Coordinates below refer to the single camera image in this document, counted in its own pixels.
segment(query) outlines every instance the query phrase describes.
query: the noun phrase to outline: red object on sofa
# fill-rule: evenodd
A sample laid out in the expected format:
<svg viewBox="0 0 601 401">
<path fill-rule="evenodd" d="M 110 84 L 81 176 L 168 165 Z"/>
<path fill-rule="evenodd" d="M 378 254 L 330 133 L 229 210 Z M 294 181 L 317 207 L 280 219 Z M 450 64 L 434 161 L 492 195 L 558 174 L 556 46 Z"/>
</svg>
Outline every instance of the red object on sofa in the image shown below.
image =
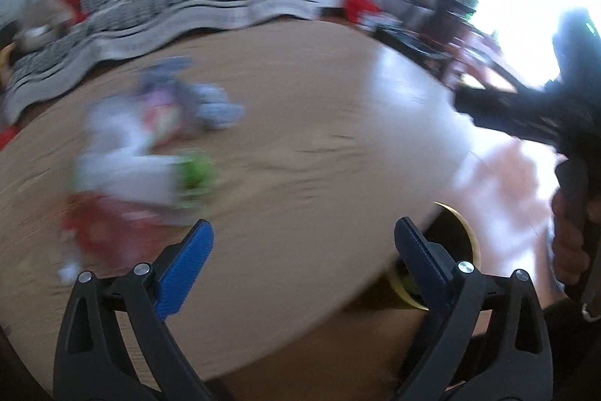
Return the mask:
<svg viewBox="0 0 601 401">
<path fill-rule="evenodd" d="M 81 0 L 64 0 L 75 12 L 75 24 L 86 20 L 88 15 L 81 9 Z"/>
<path fill-rule="evenodd" d="M 373 0 L 344 0 L 344 14 L 351 23 L 359 23 L 364 13 L 377 14 L 381 11 Z"/>
<path fill-rule="evenodd" d="M 19 129 L 16 126 L 9 126 L 2 133 L 0 133 L 0 150 L 8 145 L 15 136 L 19 133 Z"/>
</svg>

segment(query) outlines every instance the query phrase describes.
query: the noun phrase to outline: human hand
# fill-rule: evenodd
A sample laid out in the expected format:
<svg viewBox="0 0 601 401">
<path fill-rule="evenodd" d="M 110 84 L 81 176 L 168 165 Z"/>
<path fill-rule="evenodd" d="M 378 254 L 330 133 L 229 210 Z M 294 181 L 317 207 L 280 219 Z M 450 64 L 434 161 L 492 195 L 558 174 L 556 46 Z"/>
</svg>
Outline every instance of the human hand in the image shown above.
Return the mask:
<svg viewBox="0 0 601 401">
<path fill-rule="evenodd" d="M 590 266 L 591 259 L 582 250 L 582 232 L 566 218 L 566 199 L 561 190 L 553 197 L 551 208 L 555 215 L 555 238 L 553 240 L 553 269 L 555 275 L 566 286 L 575 285 Z M 588 219 L 601 225 L 601 197 L 590 201 L 587 206 Z"/>
</svg>

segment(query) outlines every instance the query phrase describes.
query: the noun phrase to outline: wooden table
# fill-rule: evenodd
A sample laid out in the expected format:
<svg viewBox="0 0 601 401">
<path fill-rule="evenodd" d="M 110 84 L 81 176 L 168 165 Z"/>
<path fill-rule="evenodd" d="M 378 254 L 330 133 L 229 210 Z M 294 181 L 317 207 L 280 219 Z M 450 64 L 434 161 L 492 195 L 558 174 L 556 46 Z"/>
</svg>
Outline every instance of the wooden table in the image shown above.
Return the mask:
<svg viewBox="0 0 601 401">
<path fill-rule="evenodd" d="M 180 144 L 203 148 L 220 170 L 202 215 L 215 230 L 213 253 L 168 320 L 203 378 L 281 348 L 350 301 L 395 255 L 396 220 L 425 224 L 467 155 L 471 126 L 446 88 L 330 23 L 189 39 L 83 85 L 0 153 L 0 323 L 43 387 L 70 293 L 56 276 L 57 233 L 86 105 L 172 55 L 194 60 L 183 79 L 218 83 L 247 111 L 233 129 Z M 172 238 L 185 233 L 175 228 Z"/>
</svg>

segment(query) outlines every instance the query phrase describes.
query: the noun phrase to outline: silver screw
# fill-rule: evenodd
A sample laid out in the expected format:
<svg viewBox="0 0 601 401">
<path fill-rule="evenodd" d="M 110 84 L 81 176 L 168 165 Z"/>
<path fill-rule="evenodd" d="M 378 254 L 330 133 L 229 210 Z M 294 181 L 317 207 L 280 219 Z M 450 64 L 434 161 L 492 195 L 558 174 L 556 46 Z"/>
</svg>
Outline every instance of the silver screw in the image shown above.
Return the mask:
<svg viewBox="0 0 601 401">
<path fill-rule="evenodd" d="M 516 277 L 524 282 L 527 282 L 530 279 L 530 275 L 528 275 L 528 272 L 522 270 L 522 269 L 518 269 L 516 271 Z"/>
<path fill-rule="evenodd" d="M 133 268 L 135 275 L 146 275 L 150 271 L 150 266 L 147 263 L 141 263 Z"/>
<path fill-rule="evenodd" d="M 91 280 L 91 278 L 92 273 L 90 271 L 83 271 L 81 274 L 79 274 L 79 277 L 77 279 L 80 283 L 87 283 Z"/>
<path fill-rule="evenodd" d="M 471 274 L 474 271 L 474 266 L 470 262 L 459 262 L 457 268 L 464 274 Z"/>
</svg>

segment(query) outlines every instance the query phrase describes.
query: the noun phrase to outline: black handle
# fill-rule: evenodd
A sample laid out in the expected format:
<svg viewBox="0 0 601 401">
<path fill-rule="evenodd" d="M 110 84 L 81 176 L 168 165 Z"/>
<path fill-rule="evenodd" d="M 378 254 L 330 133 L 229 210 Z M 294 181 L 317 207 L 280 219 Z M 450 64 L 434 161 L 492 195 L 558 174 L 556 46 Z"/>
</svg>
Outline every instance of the black handle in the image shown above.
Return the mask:
<svg viewBox="0 0 601 401">
<path fill-rule="evenodd" d="M 582 249 L 591 259 L 590 267 L 581 275 L 574 286 L 566 286 L 569 298 L 581 304 L 590 304 L 601 289 L 601 254 L 599 238 L 601 228 L 587 218 L 587 203 L 591 195 L 589 169 L 584 159 L 572 157 L 555 169 L 560 183 L 561 193 L 566 199 L 566 218 L 582 231 L 584 246 Z"/>
</svg>

